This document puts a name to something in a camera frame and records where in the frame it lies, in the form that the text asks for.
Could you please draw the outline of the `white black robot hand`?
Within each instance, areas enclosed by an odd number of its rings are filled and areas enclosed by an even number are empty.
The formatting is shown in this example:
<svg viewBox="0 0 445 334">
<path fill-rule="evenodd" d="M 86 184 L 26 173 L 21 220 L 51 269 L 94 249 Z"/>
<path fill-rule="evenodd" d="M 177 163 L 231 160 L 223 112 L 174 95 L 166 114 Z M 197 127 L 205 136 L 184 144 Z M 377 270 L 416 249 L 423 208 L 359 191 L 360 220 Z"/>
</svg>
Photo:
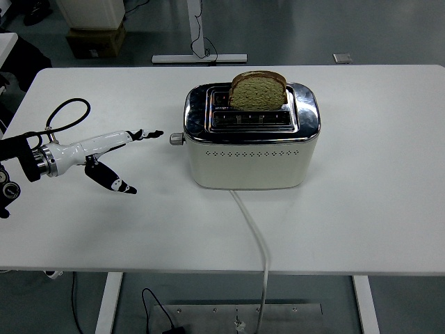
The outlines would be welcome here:
<svg viewBox="0 0 445 334">
<path fill-rule="evenodd" d="M 45 167 L 44 175 L 57 177 L 73 166 L 83 166 L 85 174 L 110 191 L 136 194 L 136 188 L 128 185 L 99 158 L 126 144 L 148 138 L 158 138 L 163 135 L 161 130 L 153 132 L 139 129 L 136 132 L 118 131 L 89 138 L 69 145 L 50 142 L 38 149 Z"/>
</svg>

